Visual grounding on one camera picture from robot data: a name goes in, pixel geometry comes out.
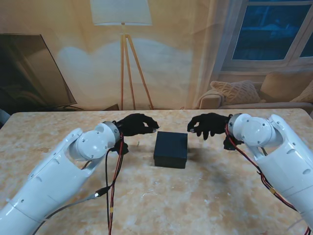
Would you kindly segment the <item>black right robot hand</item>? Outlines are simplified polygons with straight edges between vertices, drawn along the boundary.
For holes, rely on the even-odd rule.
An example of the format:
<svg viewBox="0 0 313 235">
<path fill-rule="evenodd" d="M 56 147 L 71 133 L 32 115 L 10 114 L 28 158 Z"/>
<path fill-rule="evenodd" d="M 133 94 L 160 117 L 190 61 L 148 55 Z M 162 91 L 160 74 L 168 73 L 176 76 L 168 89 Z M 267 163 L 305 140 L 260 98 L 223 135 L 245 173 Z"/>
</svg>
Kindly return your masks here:
<svg viewBox="0 0 313 235">
<path fill-rule="evenodd" d="M 187 131 L 196 133 L 198 137 L 203 135 L 203 139 L 207 140 L 209 136 L 224 133 L 231 117 L 232 115 L 222 116 L 216 113 L 201 114 L 191 119 Z"/>
</svg>

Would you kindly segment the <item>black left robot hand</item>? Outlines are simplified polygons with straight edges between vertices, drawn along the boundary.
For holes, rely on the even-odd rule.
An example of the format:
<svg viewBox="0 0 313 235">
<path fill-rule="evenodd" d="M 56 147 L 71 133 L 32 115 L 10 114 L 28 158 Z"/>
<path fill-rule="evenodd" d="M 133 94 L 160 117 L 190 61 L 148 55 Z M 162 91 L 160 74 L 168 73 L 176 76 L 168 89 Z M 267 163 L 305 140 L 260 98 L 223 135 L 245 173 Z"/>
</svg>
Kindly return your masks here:
<svg viewBox="0 0 313 235">
<path fill-rule="evenodd" d="M 114 124 L 125 137 L 151 134 L 159 128 L 152 117 L 140 113 L 130 114 L 120 121 L 114 121 Z"/>
</svg>

